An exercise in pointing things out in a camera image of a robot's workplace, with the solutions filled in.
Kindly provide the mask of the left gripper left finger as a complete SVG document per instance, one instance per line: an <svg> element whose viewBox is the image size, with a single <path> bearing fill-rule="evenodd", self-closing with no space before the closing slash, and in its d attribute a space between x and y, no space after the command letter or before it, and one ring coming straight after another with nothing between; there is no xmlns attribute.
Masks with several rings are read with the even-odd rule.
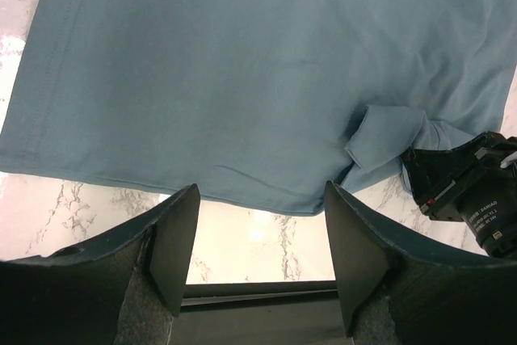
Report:
<svg viewBox="0 0 517 345"><path fill-rule="evenodd" d="M168 344L199 208L193 184L48 257L2 262L2 343Z"/></svg>

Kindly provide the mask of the blue-grey t shirt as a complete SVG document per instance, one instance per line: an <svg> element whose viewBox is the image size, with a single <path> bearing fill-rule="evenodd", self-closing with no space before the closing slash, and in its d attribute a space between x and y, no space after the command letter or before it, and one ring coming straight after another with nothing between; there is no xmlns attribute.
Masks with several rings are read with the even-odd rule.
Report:
<svg viewBox="0 0 517 345"><path fill-rule="evenodd" d="M1 169L322 210L498 131L516 0L40 0Z"/></svg>

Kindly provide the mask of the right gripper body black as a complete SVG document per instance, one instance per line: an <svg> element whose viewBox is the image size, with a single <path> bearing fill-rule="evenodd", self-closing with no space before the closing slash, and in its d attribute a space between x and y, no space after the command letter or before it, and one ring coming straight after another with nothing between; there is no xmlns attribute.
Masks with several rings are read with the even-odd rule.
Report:
<svg viewBox="0 0 517 345"><path fill-rule="evenodd" d="M516 138L484 132L450 150L410 147L401 156L421 213L433 221L462 221L460 202L478 183L512 178L501 161L516 151Z"/></svg>

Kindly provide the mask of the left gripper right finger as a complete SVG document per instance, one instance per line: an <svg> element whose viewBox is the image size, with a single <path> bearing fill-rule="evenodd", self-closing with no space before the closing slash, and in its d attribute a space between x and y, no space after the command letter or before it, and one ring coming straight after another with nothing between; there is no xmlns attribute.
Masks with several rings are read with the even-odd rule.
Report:
<svg viewBox="0 0 517 345"><path fill-rule="evenodd" d="M379 306L401 344L516 342L515 261L432 240L332 182L324 206L347 335Z"/></svg>

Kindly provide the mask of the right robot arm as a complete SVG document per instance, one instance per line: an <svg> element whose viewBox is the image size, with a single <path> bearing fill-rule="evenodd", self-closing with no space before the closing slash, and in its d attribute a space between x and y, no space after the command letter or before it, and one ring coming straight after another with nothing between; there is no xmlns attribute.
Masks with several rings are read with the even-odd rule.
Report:
<svg viewBox="0 0 517 345"><path fill-rule="evenodd" d="M484 132L450 150L402 154L420 212L464 222L490 257L516 258L516 138Z"/></svg>

